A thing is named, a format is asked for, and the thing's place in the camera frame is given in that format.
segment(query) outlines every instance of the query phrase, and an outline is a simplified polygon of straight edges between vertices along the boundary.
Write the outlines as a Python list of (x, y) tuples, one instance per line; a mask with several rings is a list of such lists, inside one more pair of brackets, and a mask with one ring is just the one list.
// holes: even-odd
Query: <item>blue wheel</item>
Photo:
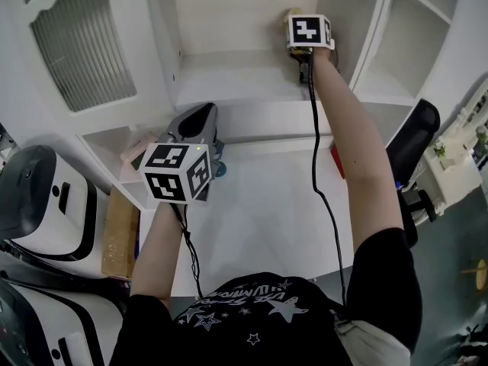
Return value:
[(218, 162), (218, 163), (219, 163), (219, 168), (215, 173), (216, 178), (219, 178), (220, 176), (224, 176), (227, 172), (227, 166), (223, 162)]

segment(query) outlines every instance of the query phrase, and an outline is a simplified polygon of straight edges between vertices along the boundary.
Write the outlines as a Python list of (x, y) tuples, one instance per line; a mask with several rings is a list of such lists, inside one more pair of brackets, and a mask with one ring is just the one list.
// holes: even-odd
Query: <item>gray floor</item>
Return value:
[[(412, 365), (444, 366), (458, 355), (456, 335), (488, 317), (488, 292), (476, 295), (474, 276), (460, 275), (462, 269), (473, 268), (477, 259), (488, 258), (488, 207), (481, 188), (418, 231), (413, 256), (422, 288), (423, 322)], [(351, 269), (345, 269), (346, 283), (350, 274)], [(317, 278), (316, 284), (328, 297), (341, 300), (338, 272)], [(172, 315), (193, 302), (174, 299)]]

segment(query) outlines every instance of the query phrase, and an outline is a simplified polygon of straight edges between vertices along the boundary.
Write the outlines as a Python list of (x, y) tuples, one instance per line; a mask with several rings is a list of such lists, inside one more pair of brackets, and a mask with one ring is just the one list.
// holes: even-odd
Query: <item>chair wheel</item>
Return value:
[(219, 164), (219, 168), (217, 169), (217, 172), (215, 172), (215, 177), (220, 178), (221, 176), (224, 176), (227, 172), (227, 166), (223, 162), (217, 162)]
[(425, 192), (425, 190), (419, 190), (418, 194), (425, 212), (429, 216), (430, 222), (433, 223), (435, 220), (437, 220), (437, 213), (435, 212), (435, 207), (432, 204), (429, 195)]

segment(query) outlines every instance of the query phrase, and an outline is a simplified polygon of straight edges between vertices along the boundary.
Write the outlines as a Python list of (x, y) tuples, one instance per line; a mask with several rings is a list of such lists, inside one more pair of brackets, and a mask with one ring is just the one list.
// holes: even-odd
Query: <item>black office chair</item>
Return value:
[[(417, 164), (422, 158), (422, 154), (429, 146), (440, 126), (441, 118), (437, 108), (428, 101), (421, 99), (409, 119), (387, 147), (393, 176), (398, 184), (404, 186), (409, 183)], [(434, 205), (427, 193), (424, 190), (420, 190), (418, 195), (420, 199), (418, 202), (407, 204), (402, 192), (398, 191), (398, 201), (402, 211), (406, 241), (410, 248), (419, 240), (412, 212), (425, 210), (431, 222), (437, 218)]]

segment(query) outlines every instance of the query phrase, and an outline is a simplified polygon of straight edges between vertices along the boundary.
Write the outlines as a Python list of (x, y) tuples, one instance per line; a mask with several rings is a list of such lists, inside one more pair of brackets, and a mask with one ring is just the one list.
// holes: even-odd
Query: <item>cardboard box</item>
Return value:
[(108, 277), (130, 280), (136, 263), (140, 211), (112, 187), (105, 220), (101, 272)]

